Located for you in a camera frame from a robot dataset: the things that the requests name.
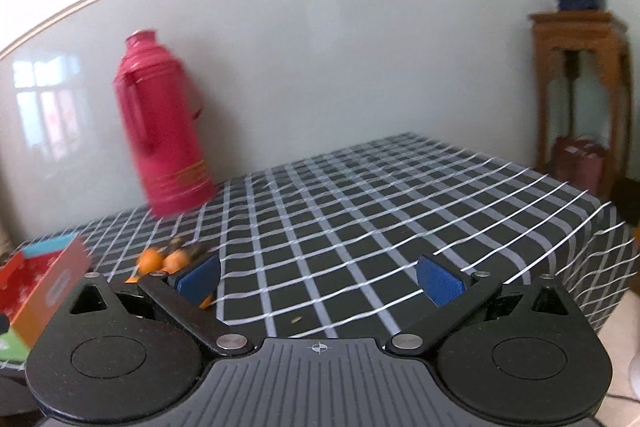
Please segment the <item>red cardboard tray box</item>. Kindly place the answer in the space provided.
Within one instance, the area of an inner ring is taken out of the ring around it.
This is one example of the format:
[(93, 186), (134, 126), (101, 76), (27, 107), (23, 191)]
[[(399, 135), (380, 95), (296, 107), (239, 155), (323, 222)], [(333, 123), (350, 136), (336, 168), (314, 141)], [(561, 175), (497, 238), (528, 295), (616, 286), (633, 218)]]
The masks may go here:
[(1, 358), (23, 362), (90, 267), (79, 235), (22, 246), (1, 268)]

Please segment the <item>wooden plant stand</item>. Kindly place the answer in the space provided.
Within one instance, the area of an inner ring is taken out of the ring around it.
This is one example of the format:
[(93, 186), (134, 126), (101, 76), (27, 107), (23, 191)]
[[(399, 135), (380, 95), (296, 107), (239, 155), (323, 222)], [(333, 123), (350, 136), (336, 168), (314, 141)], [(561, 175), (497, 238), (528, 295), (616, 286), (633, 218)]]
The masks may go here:
[(610, 11), (544, 12), (532, 23), (537, 93), (535, 167), (549, 173), (560, 136), (608, 148), (606, 195), (626, 176), (634, 80), (627, 25)]

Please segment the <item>dark red bag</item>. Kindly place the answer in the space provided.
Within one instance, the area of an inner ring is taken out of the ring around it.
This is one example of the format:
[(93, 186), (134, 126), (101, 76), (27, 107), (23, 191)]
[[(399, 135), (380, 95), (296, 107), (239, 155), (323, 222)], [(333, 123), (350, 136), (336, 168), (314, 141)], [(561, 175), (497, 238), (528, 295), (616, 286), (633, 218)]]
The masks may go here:
[(551, 149), (549, 172), (554, 179), (604, 197), (606, 158), (608, 148), (599, 141), (560, 136)]

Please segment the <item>orange tangerine back left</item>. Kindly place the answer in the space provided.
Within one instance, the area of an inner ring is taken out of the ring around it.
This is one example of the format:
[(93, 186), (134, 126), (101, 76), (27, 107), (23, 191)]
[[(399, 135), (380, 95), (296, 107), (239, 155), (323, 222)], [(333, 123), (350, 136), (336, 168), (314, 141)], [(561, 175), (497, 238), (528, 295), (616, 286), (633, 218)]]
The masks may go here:
[(191, 255), (185, 249), (177, 249), (167, 255), (163, 261), (163, 270), (166, 273), (176, 273), (190, 265)]

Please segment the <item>black white checkered tablecloth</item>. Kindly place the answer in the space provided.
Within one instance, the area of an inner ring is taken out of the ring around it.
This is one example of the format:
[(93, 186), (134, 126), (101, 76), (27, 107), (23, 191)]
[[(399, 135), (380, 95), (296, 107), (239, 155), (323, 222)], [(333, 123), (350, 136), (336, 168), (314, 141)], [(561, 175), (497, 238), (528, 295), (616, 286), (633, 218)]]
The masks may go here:
[(385, 338), (431, 312), (416, 264), (433, 255), (506, 283), (559, 277), (600, 329), (639, 270), (608, 202), (513, 161), (405, 133), (224, 182), (213, 202), (72, 226), (113, 284), (173, 237), (213, 248), (210, 311), (254, 336)]

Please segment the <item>red thermos flask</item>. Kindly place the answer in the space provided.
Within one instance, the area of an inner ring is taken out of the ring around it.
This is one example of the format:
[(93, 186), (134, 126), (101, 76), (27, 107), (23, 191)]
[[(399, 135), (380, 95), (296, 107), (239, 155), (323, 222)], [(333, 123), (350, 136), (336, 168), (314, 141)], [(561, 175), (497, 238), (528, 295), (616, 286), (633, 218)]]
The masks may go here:
[(202, 99), (155, 30), (126, 38), (113, 87), (152, 215), (175, 216), (213, 199), (216, 188), (196, 132)]

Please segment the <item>orange tangerine near box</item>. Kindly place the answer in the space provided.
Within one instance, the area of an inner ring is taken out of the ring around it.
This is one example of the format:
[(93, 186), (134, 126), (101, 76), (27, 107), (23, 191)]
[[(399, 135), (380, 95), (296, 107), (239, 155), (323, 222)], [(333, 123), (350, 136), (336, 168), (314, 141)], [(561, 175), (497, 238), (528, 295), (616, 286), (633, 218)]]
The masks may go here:
[(137, 272), (140, 274), (148, 274), (163, 269), (164, 255), (158, 248), (146, 248), (137, 260)]

